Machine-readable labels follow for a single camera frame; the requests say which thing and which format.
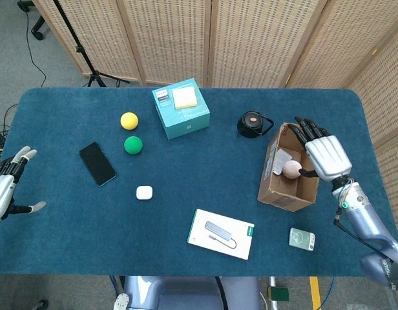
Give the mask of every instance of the robotic arm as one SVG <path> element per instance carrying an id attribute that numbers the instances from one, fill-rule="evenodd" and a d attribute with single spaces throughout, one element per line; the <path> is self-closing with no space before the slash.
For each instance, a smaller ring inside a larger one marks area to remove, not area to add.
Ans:
<path id="1" fill-rule="evenodd" d="M 9 214 L 33 213 L 46 205 L 41 201 L 36 205 L 15 205 L 14 191 L 24 172 L 25 165 L 37 154 L 37 150 L 23 147 L 13 158 L 8 158 L 0 163 L 0 222 Z"/>
<path id="2" fill-rule="evenodd" d="M 361 258 L 363 273 L 373 281 L 398 290 L 398 242 L 384 226 L 359 183 L 350 177 L 352 165 L 342 145 L 312 120 L 298 116 L 295 119 L 300 127 L 292 124 L 288 127 L 305 147 L 315 169 L 300 169 L 301 175 L 332 183 L 332 193 L 338 202 L 334 225 L 373 250 Z M 343 214 L 347 215 L 355 234 L 340 223 Z M 377 243 L 380 249 L 369 242 Z"/>

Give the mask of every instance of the teal box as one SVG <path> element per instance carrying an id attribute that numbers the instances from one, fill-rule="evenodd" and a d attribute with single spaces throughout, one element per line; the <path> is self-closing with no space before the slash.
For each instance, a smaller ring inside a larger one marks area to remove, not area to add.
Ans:
<path id="1" fill-rule="evenodd" d="M 197 106 L 176 110 L 172 91 L 176 88 L 188 86 L 194 87 Z M 167 91 L 167 97 L 159 100 L 156 94 L 163 90 Z M 211 114 L 193 78 L 155 89 L 152 93 L 156 104 L 156 110 L 158 111 L 160 121 L 162 121 L 166 136 L 169 140 L 209 126 Z"/>

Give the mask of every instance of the gray carpet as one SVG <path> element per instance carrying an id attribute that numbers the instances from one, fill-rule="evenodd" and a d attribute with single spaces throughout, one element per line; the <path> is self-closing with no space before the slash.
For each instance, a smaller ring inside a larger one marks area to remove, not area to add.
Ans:
<path id="1" fill-rule="evenodd" d="M 26 15 L 14 0 L 0 0 L 0 124 L 4 113 L 22 94 L 39 87 L 43 76 L 31 64 L 26 46 Z M 39 14 L 33 8 L 30 28 Z M 28 31 L 32 55 L 36 64 L 47 74 L 45 87 L 82 86 L 88 81 L 56 41 L 48 27 L 41 29 L 43 41 L 37 41 Z M 103 79 L 109 86 L 114 81 Z M 138 86 L 121 84 L 123 87 Z M 13 108 L 6 120 L 11 123 L 16 111 Z M 321 297 L 325 298 L 331 278 L 320 278 Z M 261 290 L 266 296 L 267 279 L 260 279 Z M 289 288 L 290 301 L 281 302 L 280 310 L 312 309 L 308 278 L 278 278 L 277 285 Z M 108 276 L 62 275 L 0 275 L 0 310 L 31 309 L 35 303 L 47 298 L 51 310 L 112 309 L 114 291 Z M 395 295 L 365 278 L 338 278 L 326 309 L 389 310 L 398 309 Z"/>

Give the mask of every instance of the yellow sticky notes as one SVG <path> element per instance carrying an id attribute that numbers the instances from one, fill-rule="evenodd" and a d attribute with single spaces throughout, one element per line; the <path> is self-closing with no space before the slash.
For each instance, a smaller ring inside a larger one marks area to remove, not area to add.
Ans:
<path id="1" fill-rule="evenodd" d="M 182 87 L 172 90 L 175 109 L 195 107 L 198 105 L 194 87 Z"/>

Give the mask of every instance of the strap handle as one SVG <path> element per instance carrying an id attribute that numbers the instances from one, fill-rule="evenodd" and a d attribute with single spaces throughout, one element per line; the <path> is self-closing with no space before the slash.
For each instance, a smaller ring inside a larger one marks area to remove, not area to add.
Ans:
<path id="1" fill-rule="evenodd" d="M 264 118 L 264 119 L 266 119 L 268 122 L 270 122 L 270 126 L 265 130 L 265 131 L 263 131 L 263 132 L 257 132 L 254 128 L 252 128 L 252 127 L 248 127 L 248 128 L 250 128 L 251 130 L 253 130 L 254 132 L 256 132 L 259 136 L 263 136 L 264 134 L 266 134 L 272 127 L 273 127 L 273 125 L 274 125 L 274 121 L 272 120 L 272 119 L 270 119 L 270 118 L 267 118 L 266 116 L 263 116 L 261 113 L 259 113 L 259 112 L 255 112 L 256 114 L 258 114 L 261 118 Z"/>

